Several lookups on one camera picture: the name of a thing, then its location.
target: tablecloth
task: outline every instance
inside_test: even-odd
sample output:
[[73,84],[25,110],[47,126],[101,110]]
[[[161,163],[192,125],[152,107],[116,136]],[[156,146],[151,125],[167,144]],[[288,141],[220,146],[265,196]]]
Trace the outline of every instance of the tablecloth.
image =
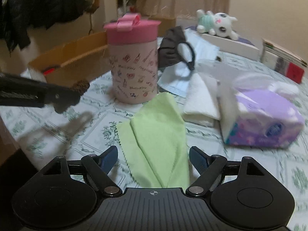
[[[278,81],[295,84],[288,78],[270,70],[260,62],[219,52],[222,61],[240,70],[271,75]],[[295,210],[288,227],[306,231],[308,225],[308,80],[299,85],[300,94],[293,103],[305,118],[305,129],[288,149],[225,146],[218,122],[215,128],[186,123],[187,144],[197,146],[205,153],[220,154],[229,160],[243,156],[255,158],[274,175],[293,195]],[[184,98],[175,96],[181,109]],[[122,189],[138,187],[125,162],[116,124],[132,117],[143,105],[118,102],[112,91],[111,74],[106,73],[91,82],[80,103],[65,113],[57,114],[51,106],[44,108],[0,107],[1,117],[19,143],[21,149],[36,168],[41,169],[55,156],[64,155],[68,160],[79,160],[88,154],[101,154],[111,145],[119,150],[118,162],[108,174]],[[191,182],[198,173],[189,165]]]

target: face mask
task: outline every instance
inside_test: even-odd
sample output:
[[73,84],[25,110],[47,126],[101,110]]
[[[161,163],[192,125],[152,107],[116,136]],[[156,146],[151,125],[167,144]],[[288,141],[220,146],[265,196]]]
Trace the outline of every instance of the face mask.
[[[179,44],[185,44],[190,49],[191,61],[187,61],[183,58],[178,51]],[[184,62],[190,71],[195,69],[195,52],[192,46],[186,42],[185,35],[180,26],[167,30],[164,36],[161,46],[158,49],[158,68],[165,68],[175,65],[179,62]]]

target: metal screw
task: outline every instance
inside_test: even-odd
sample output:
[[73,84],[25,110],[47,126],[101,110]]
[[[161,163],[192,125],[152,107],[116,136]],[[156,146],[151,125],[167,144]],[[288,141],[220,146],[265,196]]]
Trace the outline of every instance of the metal screw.
[[106,187],[104,189],[104,191],[107,193],[107,194],[116,194],[117,192],[120,191],[120,189],[118,187],[115,187],[115,186],[109,186],[109,187]]
[[203,188],[199,186],[190,187],[188,190],[193,194],[201,194],[204,191]]

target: black jacket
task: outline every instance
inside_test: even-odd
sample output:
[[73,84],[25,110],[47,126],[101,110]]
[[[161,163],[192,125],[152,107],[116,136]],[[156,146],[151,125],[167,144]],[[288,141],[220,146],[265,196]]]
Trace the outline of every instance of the black jacket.
[[27,27],[50,28],[53,24],[70,22],[81,16],[88,4],[85,0],[2,0],[0,38],[9,51],[30,44]]

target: blue oval logo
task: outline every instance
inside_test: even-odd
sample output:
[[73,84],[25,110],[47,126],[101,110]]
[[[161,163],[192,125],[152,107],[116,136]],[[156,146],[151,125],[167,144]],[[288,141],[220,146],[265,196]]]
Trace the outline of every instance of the blue oval logo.
[[282,124],[281,123],[275,123],[274,125],[270,126],[265,135],[267,137],[276,136],[279,135],[282,131]]

